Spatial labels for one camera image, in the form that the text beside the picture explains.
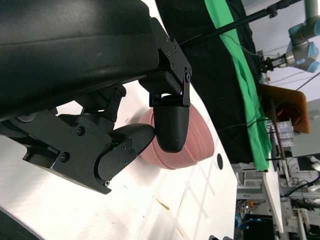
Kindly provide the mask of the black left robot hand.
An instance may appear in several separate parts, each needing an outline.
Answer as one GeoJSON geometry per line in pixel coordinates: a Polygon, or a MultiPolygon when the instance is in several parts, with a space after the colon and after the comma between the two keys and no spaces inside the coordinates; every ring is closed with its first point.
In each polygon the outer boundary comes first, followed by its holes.
{"type": "Polygon", "coordinates": [[[0,3],[0,133],[82,187],[108,194],[154,139],[182,150],[191,77],[143,1],[0,3]]]}

